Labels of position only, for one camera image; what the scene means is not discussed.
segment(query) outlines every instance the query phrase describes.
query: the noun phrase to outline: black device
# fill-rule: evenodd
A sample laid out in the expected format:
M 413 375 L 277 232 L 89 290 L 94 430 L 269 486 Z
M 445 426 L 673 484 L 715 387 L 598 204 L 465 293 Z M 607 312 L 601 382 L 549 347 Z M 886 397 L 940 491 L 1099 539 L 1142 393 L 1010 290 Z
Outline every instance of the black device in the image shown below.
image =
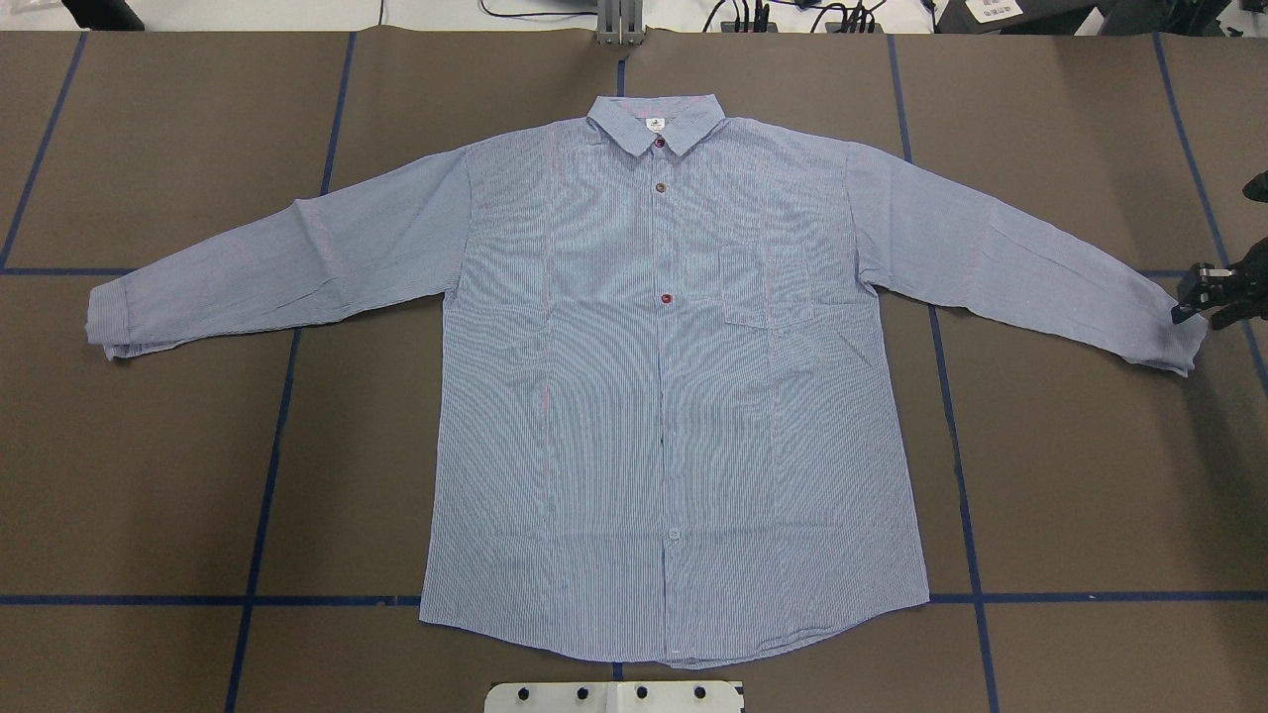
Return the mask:
M 1268 203 L 1268 171 L 1250 179 L 1241 193 Z M 1224 307 L 1211 316 L 1211 327 L 1224 327 L 1240 320 L 1268 320 L 1268 237 L 1250 246 L 1240 263 L 1216 268 L 1211 263 L 1194 263 L 1175 289 L 1172 322 L 1181 324 L 1211 307 Z

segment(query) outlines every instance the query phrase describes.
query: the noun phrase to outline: white sticker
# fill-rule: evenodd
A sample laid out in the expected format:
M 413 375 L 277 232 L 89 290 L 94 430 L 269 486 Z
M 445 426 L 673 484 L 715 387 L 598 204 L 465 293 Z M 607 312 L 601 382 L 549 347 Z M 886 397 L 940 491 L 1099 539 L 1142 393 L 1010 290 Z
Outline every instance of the white sticker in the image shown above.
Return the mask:
M 964 0 L 979 23 L 993 23 L 1022 14 L 1017 0 Z

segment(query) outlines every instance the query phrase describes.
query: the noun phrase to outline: striped shirt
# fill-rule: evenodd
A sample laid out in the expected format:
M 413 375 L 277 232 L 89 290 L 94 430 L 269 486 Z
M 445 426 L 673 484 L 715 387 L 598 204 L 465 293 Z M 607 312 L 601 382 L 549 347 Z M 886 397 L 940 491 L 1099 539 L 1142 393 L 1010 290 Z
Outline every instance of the striped shirt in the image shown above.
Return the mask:
M 295 200 L 95 288 L 137 356 L 444 293 L 421 618 L 699 669 L 928 600 L 876 288 L 1187 374 L 1206 332 L 1098 249 L 714 96 Z

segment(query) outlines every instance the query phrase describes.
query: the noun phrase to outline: shirt's right sleeve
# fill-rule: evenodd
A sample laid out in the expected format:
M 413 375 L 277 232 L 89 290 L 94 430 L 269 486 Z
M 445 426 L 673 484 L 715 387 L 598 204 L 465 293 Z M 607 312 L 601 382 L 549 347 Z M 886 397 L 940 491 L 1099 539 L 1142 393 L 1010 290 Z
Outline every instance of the shirt's right sleeve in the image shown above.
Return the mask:
M 89 343 L 137 356 L 454 289 L 470 228 L 465 151 L 295 200 L 94 288 Z
M 848 145 L 858 279 L 1188 376 L 1206 320 L 1097 247 L 879 148 Z

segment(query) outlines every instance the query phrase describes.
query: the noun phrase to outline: blue long-sleeve shirt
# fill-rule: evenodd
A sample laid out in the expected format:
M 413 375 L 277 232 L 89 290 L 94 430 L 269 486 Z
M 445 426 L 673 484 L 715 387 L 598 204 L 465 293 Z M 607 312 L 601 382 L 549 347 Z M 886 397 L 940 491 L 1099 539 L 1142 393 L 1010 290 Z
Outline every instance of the blue long-sleeve shirt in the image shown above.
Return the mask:
M 1206 334 L 1070 235 L 709 96 L 426 156 L 93 291 L 137 356 L 444 293 L 421 618 L 705 667 L 928 600 L 876 287 L 1187 374 Z

